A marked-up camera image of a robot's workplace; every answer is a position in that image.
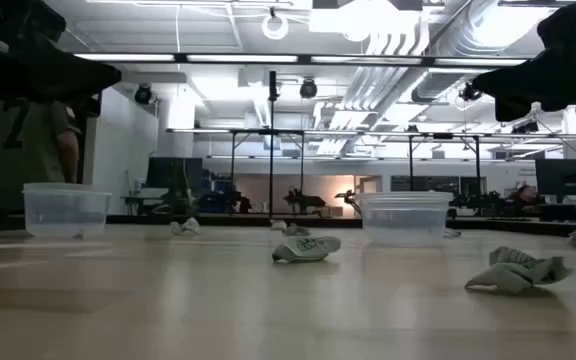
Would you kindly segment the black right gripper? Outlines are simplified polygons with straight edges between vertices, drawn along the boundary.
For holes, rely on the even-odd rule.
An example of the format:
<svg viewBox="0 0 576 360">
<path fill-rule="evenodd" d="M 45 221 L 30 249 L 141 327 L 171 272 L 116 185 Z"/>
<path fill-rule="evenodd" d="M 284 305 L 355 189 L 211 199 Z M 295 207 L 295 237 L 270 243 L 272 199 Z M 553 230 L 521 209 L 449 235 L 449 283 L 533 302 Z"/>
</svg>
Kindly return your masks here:
<svg viewBox="0 0 576 360">
<path fill-rule="evenodd" d="M 531 85 L 533 94 L 529 93 Z M 525 117 L 534 101 L 543 111 L 559 111 L 576 105 L 576 56 L 566 57 L 560 51 L 544 50 L 518 65 L 477 75 L 471 81 L 471 88 L 496 99 L 498 122 Z"/>
</svg>

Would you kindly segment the LED light strip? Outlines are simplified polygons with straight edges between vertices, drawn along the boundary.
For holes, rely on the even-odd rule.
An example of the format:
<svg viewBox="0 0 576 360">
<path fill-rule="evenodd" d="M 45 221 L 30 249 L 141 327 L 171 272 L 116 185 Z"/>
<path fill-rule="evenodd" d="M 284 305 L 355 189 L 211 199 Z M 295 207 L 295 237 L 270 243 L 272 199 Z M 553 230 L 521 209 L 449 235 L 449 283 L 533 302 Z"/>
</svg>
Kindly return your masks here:
<svg viewBox="0 0 576 360">
<path fill-rule="evenodd" d="M 312 56 L 311 61 L 316 64 L 349 64 L 366 66 L 413 66 L 422 63 L 421 58 L 415 57 L 359 57 L 359 56 Z"/>
<path fill-rule="evenodd" d="M 295 55 L 246 55 L 246 54 L 197 54 L 187 55 L 189 62 L 195 63 L 296 63 Z"/>
<path fill-rule="evenodd" d="M 174 62 L 171 54 L 139 54 L 139 53 L 78 53 L 77 57 L 106 62 Z"/>
<path fill-rule="evenodd" d="M 447 67 L 507 67 L 525 62 L 524 58 L 436 58 L 434 65 Z"/>
</svg>

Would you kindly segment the person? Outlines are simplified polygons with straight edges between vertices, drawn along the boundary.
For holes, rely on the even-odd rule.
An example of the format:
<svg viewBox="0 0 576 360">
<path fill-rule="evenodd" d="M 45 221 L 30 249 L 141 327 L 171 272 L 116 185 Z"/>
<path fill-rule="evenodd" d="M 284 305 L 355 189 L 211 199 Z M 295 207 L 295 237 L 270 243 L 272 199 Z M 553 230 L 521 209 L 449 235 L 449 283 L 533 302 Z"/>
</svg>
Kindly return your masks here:
<svg viewBox="0 0 576 360">
<path fill-rule="evenodd" d="M 80 158 L 74 113 L 59 102 L 0 99 L 0 208 L 24 209 L 30 183 L 74 183 Z"/>
<path fill-rule="evenodd" d="M 512 196 L 518 206 L 532 206 L 538 203 L 538 192 L 535 186 L 522 185 L 516 189 Z"/>
</svg>

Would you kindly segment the clear plastic bin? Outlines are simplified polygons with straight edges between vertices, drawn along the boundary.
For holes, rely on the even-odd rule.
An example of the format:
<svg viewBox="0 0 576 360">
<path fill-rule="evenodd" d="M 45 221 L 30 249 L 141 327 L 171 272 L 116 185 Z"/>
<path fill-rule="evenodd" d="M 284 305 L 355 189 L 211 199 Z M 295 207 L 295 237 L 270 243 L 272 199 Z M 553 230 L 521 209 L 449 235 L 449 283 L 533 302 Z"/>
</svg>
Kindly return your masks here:
<svg viewBox="0 0 576 360">
<path fill-rule="evenodd" d="M 452 193 L 398 191 L 356 196 L 362 228 L 372 246 L 438 247 L 446 230 Z"/>
<path fill-rule="evenodd" d="M 112 194 L 90 185 L 24 185 L 25 229 L 35 237 L 83 238 L 105 231 Z"/>
</svg>

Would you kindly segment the black vertical pole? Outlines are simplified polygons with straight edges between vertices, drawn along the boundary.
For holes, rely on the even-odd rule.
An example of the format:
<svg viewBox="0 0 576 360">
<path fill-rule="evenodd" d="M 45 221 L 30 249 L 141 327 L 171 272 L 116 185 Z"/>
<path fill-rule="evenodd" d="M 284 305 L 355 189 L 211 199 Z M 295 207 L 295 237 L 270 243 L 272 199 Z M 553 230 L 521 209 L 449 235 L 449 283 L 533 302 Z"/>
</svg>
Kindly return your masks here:
<svg viewBox="0 0 576 360">
<path fill-rule="evenodd" d="M 274 106 L 275 106 L 275 102 L 278 99 L 279 93 L 278 93 L 278 89 L 277 89 L 277 73 L 274 70 L 271 70 L 269 72 L 269 97 L 268 97 L 268 101 L 269 101 L 269 108 L 270 108 L 270 120 L 269 120 L 269 125 L 270 125 L 270 155 L 269 155 L 269 191 L 268 191 L 268 196 L 269 196 L 269 218 L 273 219 L 273 214 L 274 214 L 274 198 L 273 198 L 273 193 L 274 193 L 274 151 L 275 151 L 275 147 L 274 147 L 274 140 L 275 140 L 275 135 L 277 134 L 277 132 L 275 131 L 275 127 L 274 127 Z"/>
</svg>

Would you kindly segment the blue storage crates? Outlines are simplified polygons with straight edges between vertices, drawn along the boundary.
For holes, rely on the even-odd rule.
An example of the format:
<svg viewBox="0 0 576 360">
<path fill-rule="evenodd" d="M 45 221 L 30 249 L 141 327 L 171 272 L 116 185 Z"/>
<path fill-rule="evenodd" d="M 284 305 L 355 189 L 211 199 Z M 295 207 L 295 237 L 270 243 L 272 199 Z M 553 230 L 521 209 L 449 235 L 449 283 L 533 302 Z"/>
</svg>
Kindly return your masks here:
<svg viewBox="0 0 576 360">
<path fill-rule="evenodd" d="M 205 170 L 201 179 L 198 208 L 202 213 L 230 213 L 232 211 L 232 177 Z"/>
</svg>

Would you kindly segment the black computer monitor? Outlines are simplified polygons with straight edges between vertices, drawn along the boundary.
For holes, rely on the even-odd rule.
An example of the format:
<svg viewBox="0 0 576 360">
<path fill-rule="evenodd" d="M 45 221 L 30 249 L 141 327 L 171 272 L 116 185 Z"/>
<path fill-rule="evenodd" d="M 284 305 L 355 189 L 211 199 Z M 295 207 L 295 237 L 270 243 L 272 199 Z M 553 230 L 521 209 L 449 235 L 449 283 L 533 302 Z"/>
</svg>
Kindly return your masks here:
<svg viewBox="0 0 576 360">
<path fill-rule="evenodd" d="M 535 170 L 541 195 L 576 195 L 576 159 L 538 159 Z"/>
<path fill-rule="evenodd" d="M 151 157 L 146 186 L 165 189 L 198 189 L 201 186 L 201 158 Z"/>
</svg>

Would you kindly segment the black table border rail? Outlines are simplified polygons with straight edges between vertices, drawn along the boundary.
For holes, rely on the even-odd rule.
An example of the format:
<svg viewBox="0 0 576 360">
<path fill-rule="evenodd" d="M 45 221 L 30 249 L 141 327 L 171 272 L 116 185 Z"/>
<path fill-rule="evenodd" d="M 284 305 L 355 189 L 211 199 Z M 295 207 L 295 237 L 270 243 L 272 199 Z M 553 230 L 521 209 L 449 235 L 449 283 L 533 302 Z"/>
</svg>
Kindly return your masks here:
<svg viewBox="0 0 576 360">
<path fill-rule="evenodd" d="M 168 225 L 170 222 L 183 223 L 185 216 L 133 216 L 108 215 L 108 224 L 120 225 Z M 202 226 L 235 226 L 235 227 L 269 227 L 270 219 L 254 216 L 215 215 L 199 216 L 197 221 Z M 360 219 L 335 218 L 284 218 L 287 223 L 296 223 L 312 228 L 360 229 L 363 225 Z M 488 220 L 482 218 L 456 218 L 446 221 L 446 226 L 455 230 L 489 230 L 524 233 L 531 235 L 547 235 L 569 237 L 576 230 L 576 223 L 558 223 L 541 221 Z"/>
</svg>

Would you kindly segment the black overhead frame beam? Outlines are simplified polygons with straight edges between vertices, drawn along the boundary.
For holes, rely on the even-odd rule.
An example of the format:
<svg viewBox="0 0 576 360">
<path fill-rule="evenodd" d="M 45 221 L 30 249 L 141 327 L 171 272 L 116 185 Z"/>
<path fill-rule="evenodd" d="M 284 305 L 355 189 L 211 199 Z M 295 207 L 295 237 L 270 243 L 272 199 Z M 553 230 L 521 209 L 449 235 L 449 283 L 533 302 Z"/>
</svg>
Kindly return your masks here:
<svg viewBox="0 0 576 360">
<path fill-rule="evenodd" d="M 404 66 L 366 66 L 366 65 L 349 65 L 349 64 L 316 64 L 311 61 L 312 56 L 359 56 L 359 57 L 415 57 L 421 58 L 422 63 L 420 65 L 413 65 L 413 66 L 406 66 L 408 67 L 423 67 L 423 68 L 463 68 L 463 69 L 493 69 L 493 68 L 502 68 L 502 67 L 447 67 L 447 66 L 436 66 L 434 65 L 434 60 L 436 58 L 493 58 L 493 57 L 438 57 L 438 56 L 413 56 L 413 55 L 404 55 L 404 56 L 395 56 L 395 55 L 321 55 L 321 54 L 253 54 L 253 53 L 139 53 L 139 54 L 171 54 L 175 56 L 174 62 L 107 62 L 107 63 L 121 63 L 121 64 L 201 64 L 201 65 L 208 65 L 208 64 L 223 64 L 223 65 L 237 65 L 237 64 L 246 64 L 246 65 L 294 65 L 294 66 L 363 66 L 363 67 L 404 67 Z M 246 54 L 246 55 L 295 55 L 298 57 L 298 61 L 296 63 L 195 63 L 189 62 L 186 58 L 187 55 L 197 55 L 197 54 Z"/>
</svg>

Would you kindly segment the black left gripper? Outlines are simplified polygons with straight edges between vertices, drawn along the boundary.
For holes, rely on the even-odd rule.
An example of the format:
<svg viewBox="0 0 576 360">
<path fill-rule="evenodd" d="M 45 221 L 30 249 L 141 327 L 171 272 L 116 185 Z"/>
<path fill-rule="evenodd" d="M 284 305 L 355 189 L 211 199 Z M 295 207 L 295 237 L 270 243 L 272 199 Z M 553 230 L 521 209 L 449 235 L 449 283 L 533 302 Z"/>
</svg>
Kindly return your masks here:
<svg viewBox="0 0 576 360">
<path fill-rule="evenodd" d="M 0 51 L 0 98 L 27 97 L 48 101 L 59 98 L 50 89 L 50 67 L 60 62 L 60 99 L 67 103 L 76 118 L 98 118 L 104 89 L 117 84 L 122 73 L 117 68 L 62 52 L 52 45 L 10 55 Z"/>
</svg>

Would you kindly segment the black metal rig frame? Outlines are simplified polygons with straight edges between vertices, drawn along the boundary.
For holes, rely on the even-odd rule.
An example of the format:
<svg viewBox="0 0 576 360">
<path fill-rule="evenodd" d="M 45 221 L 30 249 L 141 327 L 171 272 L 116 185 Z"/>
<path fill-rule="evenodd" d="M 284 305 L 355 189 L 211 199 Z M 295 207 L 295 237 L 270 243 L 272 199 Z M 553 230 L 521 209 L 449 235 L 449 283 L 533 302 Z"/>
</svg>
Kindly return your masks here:
<svg viewBox="0 0 576 360">
<path fill-rule="evenodd" d="M 409 189 L 411 191 L 415 190 L 414 186 L 414 150 L 413 141 L 415 138 L 421 138 L 423 142 L 426 140 L 459 140 L 462 142 L 471 152 L 475 154 L 475 169 L 476 169 L 476 194 L 482 194 L 482 176 L 481 176 L 481 155 L 480 155 L 480 138 L 481 136 L 477 133 L 451 133 L 451 132 L 418 132 L 412 133 L 408 132 L 408 169 L 409 169 Z"/>
<path fill-rule="evenodd" d="M 275 138 L 279 137 L 280 135 L 298 135 L 301 137 L 301 142 L 299 146 L 301 148 L 305 145 L 305 131 L 304 130 L 296 130 L 296 129 L 275 129 L 277 134 Z M 230 154 L 230 177 L 231 183 L 235 181 L 235 155 L 236 155 L 236 148 L 238 147 L 238 143 L 236 142 L 237 136 L 239 134 L 244 134 L 242 141 L 245 142 L 246 139 L 252 135 L 260 135 L 260 136 L 269 136 L 270 137 L 270 128 L 255 128 L 255 129 L 231 129 L 229 133 L 232 136 L 231 140 L 231 154 Z"/>
</svg>

